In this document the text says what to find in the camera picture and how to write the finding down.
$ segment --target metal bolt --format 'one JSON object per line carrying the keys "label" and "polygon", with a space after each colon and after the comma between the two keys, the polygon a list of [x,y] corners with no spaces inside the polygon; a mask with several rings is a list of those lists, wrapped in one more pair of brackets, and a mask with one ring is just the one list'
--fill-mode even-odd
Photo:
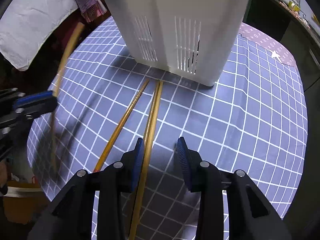
{"label": "metal bolt", "polygon": [[123,163],[122,163],[122,162],[115,162],[115,163],[113,164],[113,166],[114,166],[116,169],[119,169],[119,168],[122,168]]}
{"label": "metal bolt", "polygon": [[79,171],[77,172],[77,176],[78,176],[78,177],[83,177],[85,174],[86,174],[86,171],[85,171],[85,170],[79,170]]}
{"label": "metal bolt", "polygon": [[209,165],[210,165],[210,164],[209,164],[208,162],[206,162],[206,161],[200,162],[200,166],[203,167],[203,168],[208,168]]}
{"label": "metal bolt", "polygon": [[2,129],[2,134],[7,134],[8,132],[10,132],[11,128],[10,127],[5,127]]}
{"label": "metal bolt", "polygon": [[236,174],[239,176],[239,177],[244,177],[245,176],[245,172],[243,170],[237,170],[236,171]]}
{"label": "metal bolt", "polygon": [[20,113],[23,112],[23,110],[24,110],[23,108],[17,108],[15,112],[16,112],[17,114],[20,114]]}

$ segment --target slotted vent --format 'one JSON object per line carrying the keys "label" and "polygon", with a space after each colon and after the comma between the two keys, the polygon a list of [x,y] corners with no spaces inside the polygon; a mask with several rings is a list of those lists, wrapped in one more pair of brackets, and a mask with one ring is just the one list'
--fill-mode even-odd
{"label": "slotted vent", "polygon": [[178,69],[196,74],[201,22],[174,17]]}
{"label": "slotted vent", "polygon": [[145,16],[136,16],[133,25],[143,59],[158,61],[147,18]]}

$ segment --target blue tablecloth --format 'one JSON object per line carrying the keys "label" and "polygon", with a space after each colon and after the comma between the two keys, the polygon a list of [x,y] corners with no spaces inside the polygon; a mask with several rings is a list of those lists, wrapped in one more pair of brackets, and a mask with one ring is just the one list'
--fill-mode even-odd
{"label": "blue tablecloth", "polygon": [[[307,141],[307,110],[299,72],[238,35],[213,87],[137,64],[113,18],[87,37],[68,61],[58,97],[58,174],[50,167],[50,114],[34,121],[28,160],[50,200],[79,169],[92,172],[117,123],[150,79],[105,166],[142,137],[156,79],[163,92],[137,239],[193,239],[199,194],[184,186],[174,146],[189,148],[219,169],[248,173],[283,217],[300,182]],[[98,192],[92,238],[96,238]],[[128,195],[122,195],[124,205]],[[228,207],[224,198],[224,232]]]}

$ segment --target white plastic container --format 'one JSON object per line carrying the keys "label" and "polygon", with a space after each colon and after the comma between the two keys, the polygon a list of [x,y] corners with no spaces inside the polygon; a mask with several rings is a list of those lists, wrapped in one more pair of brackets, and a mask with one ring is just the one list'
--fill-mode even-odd
{"label": "white plastic container", "polygon": [[206,86],[214,85],[248,0],[105,0],[130,54]]}

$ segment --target hand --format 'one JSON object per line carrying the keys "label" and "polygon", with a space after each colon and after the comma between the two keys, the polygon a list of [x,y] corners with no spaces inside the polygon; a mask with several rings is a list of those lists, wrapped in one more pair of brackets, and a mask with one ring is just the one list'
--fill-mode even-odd
{"label": "hand", "polygon": [[0,162],[0,187],[3,187],[8,180],[7,166],[5,165],[5,159]]}

